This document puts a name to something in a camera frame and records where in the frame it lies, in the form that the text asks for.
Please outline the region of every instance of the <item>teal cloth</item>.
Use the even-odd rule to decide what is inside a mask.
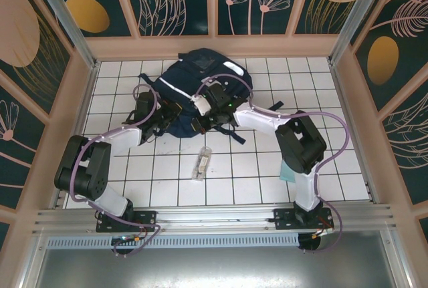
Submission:
[[[296,183],[294,180],[294,171],[282,160],[280,179],[288,182]]]

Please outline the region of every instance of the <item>purple cable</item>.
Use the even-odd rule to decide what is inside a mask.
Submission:
[[[135,94],[135,92],[136,92],[136,90],[140,86],[146,86],[146,87],[148,87],[149,90],[153,93],[154,102],[153,102],[152,110],[141,121],[133,123],[133,124],[130,124],[128,126],[121,126],[119,128],[116,128],[116,129],[113,129],[111,131],[107,131],[107,132],[105,132],[103,134],[100,134],[99,136],[96,136],[95,138],[89,140],[89,142],[83,146],[83,148],[80,150],[80,152],[78,154],[78,157],[76,158],[76,163],[73,166],[72,175],[70,177],[70,196],[71,196],[71,198],[72,198],[73,201],[76,201],[76,202],[87,201],[87,199],[77,199],[75,197],[75,195],[74,195],[74,182],[76,180],[76,173],[78,171],[79,162],[82,159],[85,151],[90,147],[90,145],[93,144],[94,142],[100,140],[100,139],[107,138],[107,137],[111,136],[112,134],[115,134],[116,132],[119,132],[119,131],[122,131],[122,130],[126,130],[126,129],[129,129],[129,128],[134,128],[136,126],[139,126],[140,124],[143,124],[144,122],[146,122],[154,114],[154,111],[156,111],[156,105],[157,105],[157,102],[158,102],[158,98],[157,98],[156,92],[153,90],[153,88],[151,86],[146,85],[146,84],[138,84],[133,89],[133,91],[132,91],[132,95],[134,96],[134,99],[136,100],[136,94]],[[116,216],[114,216],[113,214],[111,214],[109,212],[104,211],[104,209],[102,209],[100,206],[94,204],[93,202],[88,201],[88,204],[92,208],[94,208],[97,211],[99,211],[100,213],[103,213],[106,216],[109,216],[110,218],[112,218],[112,219],[114,219],[114,220],[116,220],[116,221],[118,221],[120,223],[123,223],[123,224],[126,224],[126,225],[130,225],[130,226],[136,226],[136,227],[139,227],[139,228],[143,228],[143,227],[146,227],[146,228],[156,228],[156,230],[154,231],[153,235],[149,239],[147,239],[139,248],[132,250],[128,255],[133,255],[133,254],[141,251],[141,249],[143,249],[145,246],[147,246],[151,242],[151,240],[153,239],[153,237],[156,236],[159,233],[159,231],[161,230],[161,226],[160,225],[142,224],[142,223],[131,223],[129,221],[125,221],[125,220],[123,220],[123,219],[121,219],[119,217],[116,217]],[[115,245],[114,248],[113,248],[113,251],[114,251],[115,255],[117,257],[118,256],[122,256],[122,257],[126,258],[127,255],[119,255],[117,253],[116,247],[117,247],[117,245]]]
[[[331,157],[325,159],[324,161],[322,161],[321,163],[319,163],[316,167],[315,167],[315,175],[314,175],[314,191],[315,191],[315,195],[316,197],[322,201],[323,203],[327,204],[333,211],[334,213],[336,213],[338,221],[339,221],[339,235],[338,238],[336,239],[336,241],[334,243],[332,243],[329,247],[325,248],[325,249],[320,249],[320,250],[315,250],[313,251],[314,253],[321,253],[321,252],[325,252],[325,251],[329,251],[330,249],[332,249],[334,246],[337,245],[337,243],[339,242],[339,240],[342,238],[342,233],[343,233],[343,222],[342,222],[342,217],[340,216],[339,212],[337,211],[337,209],[329,202],[327,202],[326,200],[324,200],[321,196],[320,193],[318,191],[318,176],[319,176],[319,171],[320,169],[325,166],[327,163],[329,163],[331,160],[334,160],[335,158],[337,158],[342,152],[345,151],[346,147],[348,146],[349,143],[349,139],[350,139],[350,134],[349,134],[349,129],[348,126],[346,125],[346,123],[339,118],[338,116],[335,116],[334,114],[328,113],[328,112],[306,112],[306,113],[299,113],[299,114],[290,114],[290,115],[285,115],[285,114],[281,114],[281,113],[277,113],[277,112],[272,112],[272,111],[263,111],[259,108],[256,108],[253,105],[252,99],[253,99],[253,90],[252,88],[249,86],[249,84],[247,82],[245,82],[243,79],[234,76],[233,74],[216,74],[214,76],[210,76],[209,78],[207,78],[202,84],[201,86],[199,86],[198,90],[196,91],[195,95],[199,95],[201,93],[201,90],[203,89],[204,86],[207,85],[208,82],[216,79],[216,78],[220,78],[220,77],[226,77],[226,78],[233,78],[235,80],[240,81],[249,91],[249,100],[248,103],[251,106],[251,109],[257,113],[263,114],[265,116],[270,116],[271,118],[276,118],[276,119],[293,119],[293,118],[301,118],[304,116],[328,116],[330,118],[333,118],[337,121],[339,121],[340,124],[342,124],[344,130],[345,130],[345,142],[343,144],[343,146],[340,148],[340,150],[338,152],[336,152],[335,154],[333,154]]]

